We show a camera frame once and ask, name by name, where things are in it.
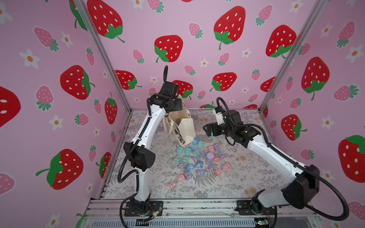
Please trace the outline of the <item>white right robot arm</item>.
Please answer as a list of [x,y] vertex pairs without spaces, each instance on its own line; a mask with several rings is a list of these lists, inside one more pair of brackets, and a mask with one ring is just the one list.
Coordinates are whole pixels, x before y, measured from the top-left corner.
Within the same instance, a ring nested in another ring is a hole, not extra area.
[[252,197],[251,208],[256,214],[262,214],[273,206],[291,205],[303,209],[319,191],[319,181],[315,175],[318,168],[305,166],[301,162],[284,154],[272,145],[265,131],[257,124],[243,124],[240,114],[235,110],[213,109],[216,122],[206,124],[203,129],[207,136],[230,137],[235,143],[256,153],[273,166],[288,182],[287,185],[271,190],[262,190]]

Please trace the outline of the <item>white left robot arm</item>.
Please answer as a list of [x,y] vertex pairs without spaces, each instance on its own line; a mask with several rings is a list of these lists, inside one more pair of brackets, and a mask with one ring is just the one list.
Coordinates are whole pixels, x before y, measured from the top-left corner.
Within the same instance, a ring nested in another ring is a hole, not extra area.
[[150,151],[152,139],[166,114],[183,109],[178,92],[177,84],[164,82],[160,92],[147,99],[147,114],[140,130],[131,142],[124,145],[131,166],[138,171],[138,191],[134,196],[136,201],[146,202],[150,197],[148,169],[153,166],[156,159],[155,153]]

